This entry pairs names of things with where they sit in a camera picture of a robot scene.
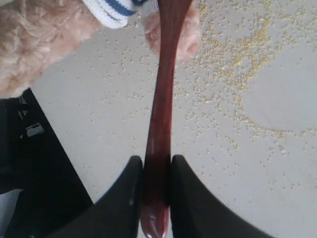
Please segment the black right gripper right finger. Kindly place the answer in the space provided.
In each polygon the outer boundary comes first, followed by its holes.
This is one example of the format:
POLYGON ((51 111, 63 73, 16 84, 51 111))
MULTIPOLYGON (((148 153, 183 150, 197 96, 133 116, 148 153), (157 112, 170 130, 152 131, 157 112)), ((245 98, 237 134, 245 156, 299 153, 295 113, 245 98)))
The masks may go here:
POLYGON ((199 180, 185 158, 173 156, 170 212, 175 238, 267 238, 221 203, 199 180))

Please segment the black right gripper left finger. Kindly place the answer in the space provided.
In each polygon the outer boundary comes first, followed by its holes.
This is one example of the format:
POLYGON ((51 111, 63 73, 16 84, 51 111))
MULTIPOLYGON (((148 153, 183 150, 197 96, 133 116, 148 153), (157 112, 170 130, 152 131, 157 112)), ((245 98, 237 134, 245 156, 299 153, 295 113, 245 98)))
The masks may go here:
POLYGON ((103 197, 52 238, 136 238, 140 216, 143 164, 132 156, 103 197))

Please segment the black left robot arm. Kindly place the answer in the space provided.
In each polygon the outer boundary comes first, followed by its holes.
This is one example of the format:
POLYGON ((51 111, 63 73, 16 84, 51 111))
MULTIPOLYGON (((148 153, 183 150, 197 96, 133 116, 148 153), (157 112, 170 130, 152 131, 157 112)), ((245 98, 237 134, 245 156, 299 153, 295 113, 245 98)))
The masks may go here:
POLYGON ((0 192, 17 192, 3 238, 45 238, 93 205, 31 90, 0 102, 0 192))

